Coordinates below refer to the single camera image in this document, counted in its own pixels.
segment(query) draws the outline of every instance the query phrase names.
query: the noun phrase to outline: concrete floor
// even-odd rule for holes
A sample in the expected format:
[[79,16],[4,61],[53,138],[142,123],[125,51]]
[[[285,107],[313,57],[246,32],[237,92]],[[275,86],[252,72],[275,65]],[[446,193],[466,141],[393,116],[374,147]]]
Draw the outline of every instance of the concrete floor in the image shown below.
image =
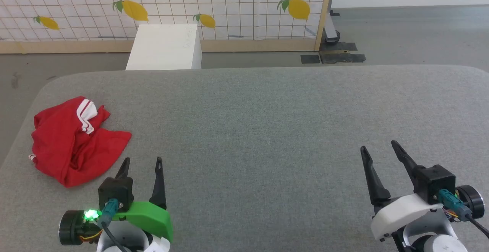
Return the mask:
[[[334,17],[341,41],[355,42],[367,58],[355,65],[455,64],[489,71],[489,6],[335,12],[341,14]],[[205,53],[202,68],[305,66],[301,54]],[[0,165],[28,108],[47,82],[74,73],[121,70],[128,57],[128,53],[0,55]]]

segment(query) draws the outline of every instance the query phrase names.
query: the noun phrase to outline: lemon illustration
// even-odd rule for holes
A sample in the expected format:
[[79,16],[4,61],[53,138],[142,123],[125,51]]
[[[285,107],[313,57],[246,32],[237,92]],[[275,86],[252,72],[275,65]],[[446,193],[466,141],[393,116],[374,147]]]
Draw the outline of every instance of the lemon illustration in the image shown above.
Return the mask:
[[136,2],[130,0],[119,0],[112,3],[112,10],[114,10],[114,7],[116,7],[117,10],[119,10],[120,12],[124,10],[127,16],[131,17],[134,20],[149,21],[148,12],[146,11],[146,9]]
[[57,30],[60,29],[58,23],[56,23],[56,21],[48,17],[44,17],[44,16],[34,17],[34,21],[38,22],[39,24],[42,23],[45,27],[49,29],[57,29]]
[[197,20],[197,22],[201,21],[201,23],[206,27],[209,27],[212,29],[215,28],[215,20],[210,15],[199,13],[199,14],[194,15],[194,19]]
[[282,5],[283,11],[288,7],[288,13],[295,19],[309,19],[311,8],[304,0],[281,0],[277,5],[277,9],[280,5]]

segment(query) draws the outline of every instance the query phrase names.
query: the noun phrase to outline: white box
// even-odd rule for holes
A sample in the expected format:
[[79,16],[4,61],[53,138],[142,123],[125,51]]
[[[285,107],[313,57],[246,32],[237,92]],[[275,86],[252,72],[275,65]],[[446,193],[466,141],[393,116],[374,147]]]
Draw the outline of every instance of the white box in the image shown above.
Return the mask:
[[142,24],[138,28],[126,71],[200,69],[201,40],[196,24]]

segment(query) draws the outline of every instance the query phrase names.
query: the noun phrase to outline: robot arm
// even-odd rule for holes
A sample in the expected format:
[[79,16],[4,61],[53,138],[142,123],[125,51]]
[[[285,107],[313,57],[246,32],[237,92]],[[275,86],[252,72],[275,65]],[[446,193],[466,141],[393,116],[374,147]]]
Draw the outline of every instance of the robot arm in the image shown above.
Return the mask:
[[69,210],[63,215],[58,233],[62,245],[97,243],[97,252],[169,250],[173,228],[166,211],[162,160],[157,158],[148,202],[134,201],[129,163],[126,158],[115,178],[105,179],[98,188],[101,210]]
[[391,198],[369,152],[364,146],[360,149],[374,206],[371,229],[376,240],[392,237],[399,252],[441,252],[447,247],[466,252],[451,226],[460,221],[474,223],[489,237],[487,229],[475,221],[484,215],[484,202],[477,190],[468,185],[456,187],[455,175],[441,165],[417,165],[397,141],[392,141],[392,147],[413,183],[414,194]]

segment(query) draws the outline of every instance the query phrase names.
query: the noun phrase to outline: green led light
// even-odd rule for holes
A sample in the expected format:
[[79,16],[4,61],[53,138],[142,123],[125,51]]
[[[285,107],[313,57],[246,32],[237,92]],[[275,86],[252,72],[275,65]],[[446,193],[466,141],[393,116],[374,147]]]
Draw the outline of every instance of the green led light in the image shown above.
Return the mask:
[[84,213],[84,219],[87,221],[93,221],[94,219],[98,219],[98,217],[102,214],[99,210],[87,210]]

